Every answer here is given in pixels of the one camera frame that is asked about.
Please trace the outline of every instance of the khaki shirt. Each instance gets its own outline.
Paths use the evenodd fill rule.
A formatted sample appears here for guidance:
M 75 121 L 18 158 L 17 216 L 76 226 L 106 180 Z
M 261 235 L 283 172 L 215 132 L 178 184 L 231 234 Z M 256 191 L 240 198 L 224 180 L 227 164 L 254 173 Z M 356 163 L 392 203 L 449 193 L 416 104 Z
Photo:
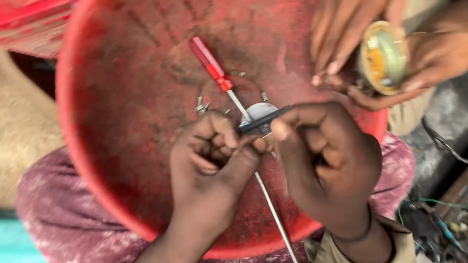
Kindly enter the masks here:
M 415 263 L 415 247 L 411 232 L 386 217 L 376 216 L 376 219 L 392 234 L 395 256 L 391 263 Z M 321 242 L 307 238 L 304 240 L 304 246 L 310 263 L 352 263 L 335 245 L 330 233 L 325 232 Z

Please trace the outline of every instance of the concrete floor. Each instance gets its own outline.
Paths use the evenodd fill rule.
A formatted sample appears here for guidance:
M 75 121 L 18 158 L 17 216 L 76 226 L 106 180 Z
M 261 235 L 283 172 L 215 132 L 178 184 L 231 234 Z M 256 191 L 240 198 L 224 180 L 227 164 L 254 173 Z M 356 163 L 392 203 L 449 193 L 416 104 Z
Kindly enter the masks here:
M 63 144 L 55 102 L 0 50 L 0 209 L 14 209 L 24 171 Z

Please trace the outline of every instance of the maroon cloth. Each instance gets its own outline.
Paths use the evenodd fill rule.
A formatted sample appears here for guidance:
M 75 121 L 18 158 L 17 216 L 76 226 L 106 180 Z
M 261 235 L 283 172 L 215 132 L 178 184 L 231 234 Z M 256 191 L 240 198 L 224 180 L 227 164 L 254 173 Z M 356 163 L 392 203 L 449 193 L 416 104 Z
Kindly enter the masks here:
M 389 132 L 382 155 L 382 175 L 369 202 L 377 213 L 390 217 L 411 186 L 415 162 L 408 146 Z M 23 175 L 16 205 L 35 245 L 51 263 L 130 263 L 149 245 L 96 201 L 64 147 L 41 158 Z M 299 262 L 307 262 L 303 242 L 293 246 Z M 282 249 L 251 258 L 201 261 L 289 263 L 291 257 Z

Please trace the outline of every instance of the red plastic basin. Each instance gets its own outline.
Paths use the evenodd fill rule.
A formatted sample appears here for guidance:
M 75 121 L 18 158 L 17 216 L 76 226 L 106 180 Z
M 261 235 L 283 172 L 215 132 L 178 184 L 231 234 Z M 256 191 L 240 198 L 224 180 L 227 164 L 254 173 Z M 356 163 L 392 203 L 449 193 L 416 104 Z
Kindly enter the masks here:
M 172 213 L 168 168 L 175 131 L 196 119 L 197 97 L 240 113 L 188 48 L 200 35 L 238 84 L 245 107 L 261 91 L 278 107 L 338 100 L 362 129 L 382 139 L 387 112 L 369 113 L 310 85 L 310 22 L 301 0 L 82 0 L 59 57 L 60 121 L 75 166 L 101 204 L 146 240 Z M 246 76 L 238 77 L 239 72 Z M 320 227 L 285 197 L 285 177 L 266 156 L 260 169 L 293 241 Z M 253 178 L 233 225 L 207 258 L 261 255 L 285 245 Z

